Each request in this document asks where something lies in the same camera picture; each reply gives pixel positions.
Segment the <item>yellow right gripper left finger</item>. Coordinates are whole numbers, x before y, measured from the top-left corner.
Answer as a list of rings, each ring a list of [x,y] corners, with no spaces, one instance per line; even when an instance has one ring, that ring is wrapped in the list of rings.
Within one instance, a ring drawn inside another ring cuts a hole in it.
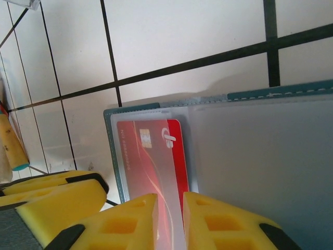
[[[158,195],[142,195],[62,230],[46,249],[155,249]]]

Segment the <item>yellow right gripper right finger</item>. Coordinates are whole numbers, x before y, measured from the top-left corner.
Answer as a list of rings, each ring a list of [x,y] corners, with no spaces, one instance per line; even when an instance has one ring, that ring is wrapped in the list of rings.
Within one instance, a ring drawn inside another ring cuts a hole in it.
[[[273,220],[211,197],[185,192],[187,249],[300,249]]]

